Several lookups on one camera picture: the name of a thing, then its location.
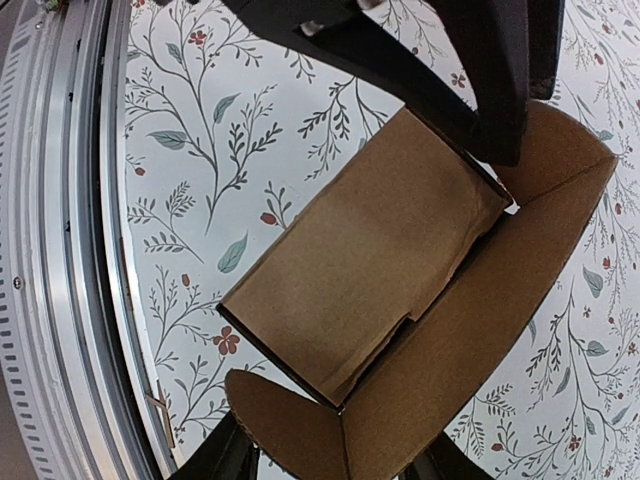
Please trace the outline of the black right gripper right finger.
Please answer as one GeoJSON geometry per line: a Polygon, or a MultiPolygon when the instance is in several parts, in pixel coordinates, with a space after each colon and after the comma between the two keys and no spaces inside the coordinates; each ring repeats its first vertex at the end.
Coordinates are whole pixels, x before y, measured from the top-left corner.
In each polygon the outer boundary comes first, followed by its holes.
{"type": "Polygon", "coordinates": [[[492,480],[442,432],[402,472],[403,480],[492,480]]]}

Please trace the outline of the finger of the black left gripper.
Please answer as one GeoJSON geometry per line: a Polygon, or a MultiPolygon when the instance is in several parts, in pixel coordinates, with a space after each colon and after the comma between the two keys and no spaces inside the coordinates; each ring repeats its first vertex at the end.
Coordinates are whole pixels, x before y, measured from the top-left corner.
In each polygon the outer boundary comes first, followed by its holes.
{"type": "Polygon", "coordinates": [[[454,99],[434,125],[475,158],[519,162],[528,102],[548,100],[555,85],[564,18],[562,1],[433,1],[473,89],[472,111],[454,99]]]}
{"type": "Polygon", "coordinates": [[[228,1],[225,5],[251,33],[392,94],[441,135],[434,122],[450,101],[464,103],[355,1],[228,1]]]}

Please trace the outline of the brown cardboard box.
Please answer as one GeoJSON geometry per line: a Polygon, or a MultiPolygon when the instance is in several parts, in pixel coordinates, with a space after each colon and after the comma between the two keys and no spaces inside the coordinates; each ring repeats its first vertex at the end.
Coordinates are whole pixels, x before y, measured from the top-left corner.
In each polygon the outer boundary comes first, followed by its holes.
{"type": "Polygon", "coordinates": [[[398,111],[219,303],[296,384],[225,379],[287,473],[395,477],[518,340],[617,164],[572,117],[528,113],[517,165],[485,169],[398,111]]]}

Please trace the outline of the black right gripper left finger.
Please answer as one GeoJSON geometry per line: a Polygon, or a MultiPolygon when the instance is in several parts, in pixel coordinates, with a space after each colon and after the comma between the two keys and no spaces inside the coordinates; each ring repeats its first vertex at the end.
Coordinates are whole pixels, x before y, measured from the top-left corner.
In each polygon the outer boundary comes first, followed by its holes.
{"type": "Polygon", "coordinates": [[[172,480],[256,480],[259,456],[260,450],[228,412],[172,480]]]}

